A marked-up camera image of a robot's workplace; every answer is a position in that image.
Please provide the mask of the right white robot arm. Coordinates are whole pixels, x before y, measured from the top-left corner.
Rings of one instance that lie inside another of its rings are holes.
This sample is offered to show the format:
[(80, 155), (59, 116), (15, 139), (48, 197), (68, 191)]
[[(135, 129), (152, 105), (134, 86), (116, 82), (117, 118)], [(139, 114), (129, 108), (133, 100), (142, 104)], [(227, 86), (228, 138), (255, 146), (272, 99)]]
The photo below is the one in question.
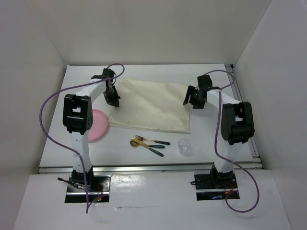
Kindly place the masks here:
[[(203, 109), (206, 103), (218, 109), (217, 128), (214, 138), (214, 150), (218, 159), (213, 163), (209, 182), (211, 186), (220, 188), (232, 180), (233, 163), (237, 160), (243, 144), (254, 136), (252, 106), (249, 102), (241, 102), (213, 86), (209, 75), (197, 77), (198, 86), (189, 86), (183, 105), (191, 104), (193, 109)], [(228, 143), (222, 154), (217, 152), (217, 139), (221, 135)]]

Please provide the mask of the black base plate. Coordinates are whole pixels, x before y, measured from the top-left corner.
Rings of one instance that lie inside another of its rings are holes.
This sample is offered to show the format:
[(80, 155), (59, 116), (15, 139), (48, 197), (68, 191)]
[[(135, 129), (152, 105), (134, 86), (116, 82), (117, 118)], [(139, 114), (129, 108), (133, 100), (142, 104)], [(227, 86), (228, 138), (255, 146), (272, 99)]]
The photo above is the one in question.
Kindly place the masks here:
[(195, 186), (197, 201), (203, 200), (225, 200), (239, 199), (238, 185), (235, 174), (217, 173), (211, 170), (209, 174), (195, 174), (194, 181), (190, 183)]
[[(108, 203), (110, 199), (110, 175), (97, 176), (94, 184), (88, 186), (89, 203)], [(65, 203), (86, 203), (85, 185), (80, 183), (67, 183)]]

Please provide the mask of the clear drinking glass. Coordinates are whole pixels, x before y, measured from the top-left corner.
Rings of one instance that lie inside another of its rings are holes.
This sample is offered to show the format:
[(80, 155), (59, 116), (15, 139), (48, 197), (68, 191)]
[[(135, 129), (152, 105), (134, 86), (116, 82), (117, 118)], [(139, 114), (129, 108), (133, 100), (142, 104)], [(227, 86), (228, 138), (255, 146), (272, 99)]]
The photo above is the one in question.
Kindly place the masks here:
[(178, 152), (184, 156), (189, 156), (191, 154), (191, 143), (187, 139), (181, 139), (178, 142)]

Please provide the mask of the pink plate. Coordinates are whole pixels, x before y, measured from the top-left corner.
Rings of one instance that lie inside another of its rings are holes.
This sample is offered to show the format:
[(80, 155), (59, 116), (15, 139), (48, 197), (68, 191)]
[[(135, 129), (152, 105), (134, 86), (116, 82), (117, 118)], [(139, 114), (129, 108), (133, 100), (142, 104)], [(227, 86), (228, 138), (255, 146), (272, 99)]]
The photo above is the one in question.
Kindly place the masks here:
[(108, 117), (100, 110), (93, 109), (93, 125), (89, 130), (88, 140), (96, 141), (101, 138), (108, 128)]

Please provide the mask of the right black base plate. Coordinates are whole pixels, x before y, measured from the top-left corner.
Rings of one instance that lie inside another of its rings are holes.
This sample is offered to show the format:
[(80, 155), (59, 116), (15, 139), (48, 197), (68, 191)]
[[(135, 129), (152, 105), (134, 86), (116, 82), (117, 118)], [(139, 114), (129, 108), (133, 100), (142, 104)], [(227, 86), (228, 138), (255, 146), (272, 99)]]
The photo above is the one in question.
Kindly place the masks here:
[(195, 186), (197, 201), (203, 200), (225, 200), (239, 199), (238, 185), (235, 174), (217, 173), (211, 170), (209, 174), (195, 174), (194, 181), (190, 183)]

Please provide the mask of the cream cloth placemat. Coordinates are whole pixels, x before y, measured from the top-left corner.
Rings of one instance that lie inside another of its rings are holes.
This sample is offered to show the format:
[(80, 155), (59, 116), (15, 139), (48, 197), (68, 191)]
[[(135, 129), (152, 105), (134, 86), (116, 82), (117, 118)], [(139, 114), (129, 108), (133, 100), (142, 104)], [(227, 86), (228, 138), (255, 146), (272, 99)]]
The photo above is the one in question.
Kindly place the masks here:
[(118, 108), (108, 121), (115, 127), (166, 133), (190, 133), (190, 106), (183, 105), (188, 87), (151, 80), (120, 79)]

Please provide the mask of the front aluminium rail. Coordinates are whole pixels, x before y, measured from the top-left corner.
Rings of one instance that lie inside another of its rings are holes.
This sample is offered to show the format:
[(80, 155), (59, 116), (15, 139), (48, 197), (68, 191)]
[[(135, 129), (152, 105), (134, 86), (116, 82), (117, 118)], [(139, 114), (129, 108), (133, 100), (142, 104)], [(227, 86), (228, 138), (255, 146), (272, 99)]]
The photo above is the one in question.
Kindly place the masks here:
[[(106, 166), (93, 167), (94, 173), (144, 173), (144, 172), (180, 172), (210, 170), (212, 163), (204, 164), (172, 164), (172, 165), (147, 165), (147, 166)], [(72, 167), (39, 168), (38, 174), (70, 173)]]

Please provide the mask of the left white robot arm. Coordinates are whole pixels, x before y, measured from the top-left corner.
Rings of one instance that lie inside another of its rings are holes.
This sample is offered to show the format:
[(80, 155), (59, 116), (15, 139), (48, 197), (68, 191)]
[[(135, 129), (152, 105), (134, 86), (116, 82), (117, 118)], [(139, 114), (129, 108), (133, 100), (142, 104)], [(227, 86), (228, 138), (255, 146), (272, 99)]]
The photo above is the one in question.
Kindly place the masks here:
[(84, 191), (90, 191), (95, 181), (88, 141), (94, 123), (92, 102), (103, 94), (108, 105), (119, 107), (120, 96), (113, 83), (115, 77), (113, 70), (103, 69), (101, 75), (91, 77), (90, 85), (64, 97), (63, 125), (71, 135), (72, 149), (78, 152), (73, 157), (71, 180)]

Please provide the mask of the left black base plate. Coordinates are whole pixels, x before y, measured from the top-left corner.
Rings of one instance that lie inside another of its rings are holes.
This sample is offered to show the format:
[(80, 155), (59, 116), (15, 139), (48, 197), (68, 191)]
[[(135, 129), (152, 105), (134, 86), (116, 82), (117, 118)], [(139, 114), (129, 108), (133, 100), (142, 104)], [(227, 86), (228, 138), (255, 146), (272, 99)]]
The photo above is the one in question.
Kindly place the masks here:
[[(94, 184), (88, 186), (89, 203), (108, 203), (110, 199), (110, 175), (97, 176)], [(67, 183), (65, 203), (86, 203), (85, 185), (80, 183)]]

